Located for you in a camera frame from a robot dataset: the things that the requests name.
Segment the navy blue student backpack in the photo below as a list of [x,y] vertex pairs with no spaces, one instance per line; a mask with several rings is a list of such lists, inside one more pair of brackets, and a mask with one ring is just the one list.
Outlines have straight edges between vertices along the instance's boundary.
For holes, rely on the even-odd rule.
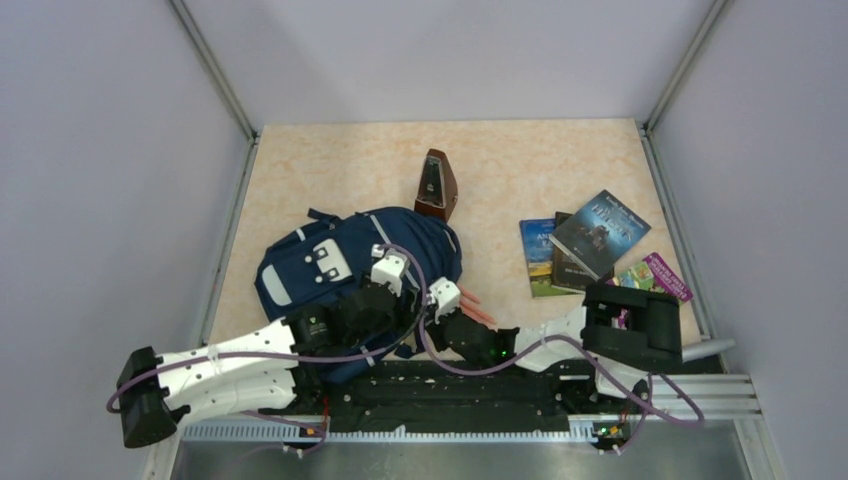
[[[384,207],[345,219],[310,210],[311,223],[267,248],[256,274],[255,289],[272,321],[307,303],[324,303],[372,283],[372,247],[394,248],[408,257],[403,290],[416,288],[414,322],[389,354],[408,359],[423,352],[420,326],[430,319],[428,287],[446,277],[457,282],[462,250],[456,233],[444,221],[404,207]],[[405,345],[407,337],[417,343]]]

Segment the dark blue fantasy book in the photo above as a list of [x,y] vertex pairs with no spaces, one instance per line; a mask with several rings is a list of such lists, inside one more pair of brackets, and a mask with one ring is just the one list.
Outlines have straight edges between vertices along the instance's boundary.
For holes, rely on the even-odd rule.
[[652,226],[608,190],[602,190],[557,226],[552,245],[593,280],[605,276]]

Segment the purple colourful children's book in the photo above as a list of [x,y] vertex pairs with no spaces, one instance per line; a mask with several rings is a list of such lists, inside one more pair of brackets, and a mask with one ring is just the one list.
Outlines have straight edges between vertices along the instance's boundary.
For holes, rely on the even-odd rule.
[[607,283],[614,286],[669,294],[676,297],[680,304],[685,304],[694,297],[688,285],[657,252],[647,255],[639,263],[614,275]]

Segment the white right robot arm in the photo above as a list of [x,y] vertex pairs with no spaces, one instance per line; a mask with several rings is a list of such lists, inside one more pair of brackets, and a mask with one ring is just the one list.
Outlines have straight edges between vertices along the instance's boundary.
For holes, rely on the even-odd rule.
[[458,375],[487,376],[511,367],[542,373],[582,359],[594,369],[586,385],[589,404],[612,412],[633,396],[636,385],[685,363],[679,304],[675,297],[614,285],[592,285],[580,307],[531,329],[492,330],[479,312],[459,319],[463,296],[439,300],[431,340],[475,364],[468,370],[436,363]]

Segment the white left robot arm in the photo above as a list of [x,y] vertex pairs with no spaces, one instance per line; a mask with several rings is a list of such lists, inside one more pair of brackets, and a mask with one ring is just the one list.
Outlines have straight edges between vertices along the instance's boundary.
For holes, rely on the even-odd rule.
[[133,351],[107,409],[128,449],[211,418],[259,410],[308,413],[333,385],[373,367],[414,322],[418,289],[362,284],[307,303],[249,334],[194,350]]

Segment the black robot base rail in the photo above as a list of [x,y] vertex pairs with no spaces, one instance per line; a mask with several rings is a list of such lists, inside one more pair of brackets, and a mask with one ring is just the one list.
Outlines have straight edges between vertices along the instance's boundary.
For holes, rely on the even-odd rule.
[[487,376],[450,373],[430,361],[385,361],[342,384],[312,383],[287,407],[258,413],[314,416],[333,433],[414,434],[565,432],[581,415],[600,415],[604,430],[633,421],[641,407],[602,395],[593,367],[558,362],[541,373],[517,366]]

